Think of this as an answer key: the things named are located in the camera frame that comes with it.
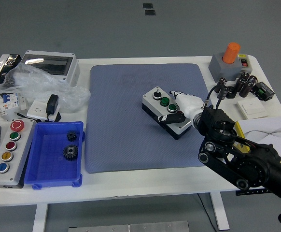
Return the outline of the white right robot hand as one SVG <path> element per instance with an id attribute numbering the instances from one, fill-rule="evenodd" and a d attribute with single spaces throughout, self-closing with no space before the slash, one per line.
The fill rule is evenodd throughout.
<path id="1" fill-rule="evenodd" d="M 158 116 L 158 122 L 163 124 L 173 124 L 190 119 L 191 122 L 194 123 L 200 118 L 203 112 L 203 100 L 201 98 L 178 91 L 170 91 L 170 94 L 174 96 L 181 113 Z"/>

